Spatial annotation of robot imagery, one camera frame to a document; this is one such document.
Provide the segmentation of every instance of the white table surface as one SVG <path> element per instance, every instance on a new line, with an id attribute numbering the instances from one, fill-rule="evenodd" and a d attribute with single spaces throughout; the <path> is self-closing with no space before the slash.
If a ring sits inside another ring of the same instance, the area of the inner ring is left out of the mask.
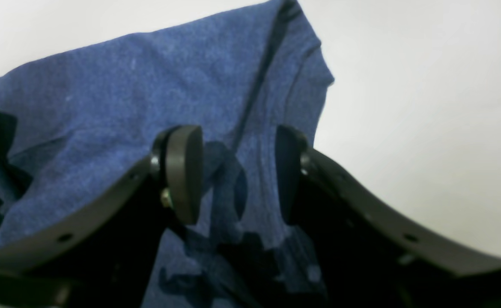
<path id="1" fill-rule="evenodd" d="M 0 76 L 256 0 L 0 0 Z M 336 81 L 315 148 L 389 205 L 501 255 L 501 0 L 301 0 Z"/>

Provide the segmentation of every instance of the screw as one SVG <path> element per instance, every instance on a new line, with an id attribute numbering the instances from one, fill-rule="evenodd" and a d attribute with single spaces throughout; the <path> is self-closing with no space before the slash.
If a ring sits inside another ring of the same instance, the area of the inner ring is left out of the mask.
<path id="1" fill-rule="evenodd" d="M 159 179 L 159 173 L 161 171 L 161 163 L 159 161 L 159 156 L 156 154 L 152 154 L 151 159 L 149 160 L 149 172 L 153 179 Z"/>
<path id="2" fill-rule="evenodd" d="M 168 187 L 161 191 L 161 203 L 163 204 L 164 208 L 174 209 L 173 200 L 170 197 L 170 190 L 168 189 Z"/>

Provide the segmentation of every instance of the blue t-shirt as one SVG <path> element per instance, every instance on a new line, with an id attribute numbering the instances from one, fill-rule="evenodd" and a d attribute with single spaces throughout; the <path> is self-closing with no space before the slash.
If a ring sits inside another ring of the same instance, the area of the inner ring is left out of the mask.
<path id="1" fill-rule="evenodd" d="M 2 76 L 0 247 L 90 203 L 160 131 L 201 125 L 199 222 L 185 241 L 164 233 L 143 307 L 320 306 L 313 244 L 280 216 L 274 163 L 279 124 L 313 140 L 333 82 L 320 45 L 297 2 L 271 0 Z"/>

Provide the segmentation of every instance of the screw hole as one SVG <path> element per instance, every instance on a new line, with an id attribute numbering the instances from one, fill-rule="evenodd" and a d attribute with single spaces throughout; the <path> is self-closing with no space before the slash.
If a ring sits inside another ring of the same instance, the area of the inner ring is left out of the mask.
<path id="1" fill-rule="evenodd" d="M 64 243 L 64 242 L 67 242 L 68 240 L 70 240 L 72 237 L 74 237 L 74 235 L 71 233 L 64 234 L 64 235 L 60 236 L 57 241 L 59 243 Z"/>
<path id="2" fill-rule="evenodd" d="M 405 237 L 405 240 L 408 240 L 409 242 L 418 243 L 420 241 L 416 236 L 413 236 L 412 234 L 404 234 L 403 236 Z"/>

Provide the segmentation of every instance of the black plastic arm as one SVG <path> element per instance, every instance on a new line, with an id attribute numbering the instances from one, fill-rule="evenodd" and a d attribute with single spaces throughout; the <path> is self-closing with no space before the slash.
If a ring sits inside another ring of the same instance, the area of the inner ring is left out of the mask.
<path id="1" fill-rule="evenodd" d="M 501 308 L 501 258 L 396 212 L 344 168 L 280 126 L 281 212 L 313 240 L 334 307 Z"/>
<path id="2" fill-rule="evenodd" d="M 93 203 L 0 249 L 0 305 L 138 308 L 165 228 L 197 222 L 202 148 L 200 127 L 165 131 Z"/>

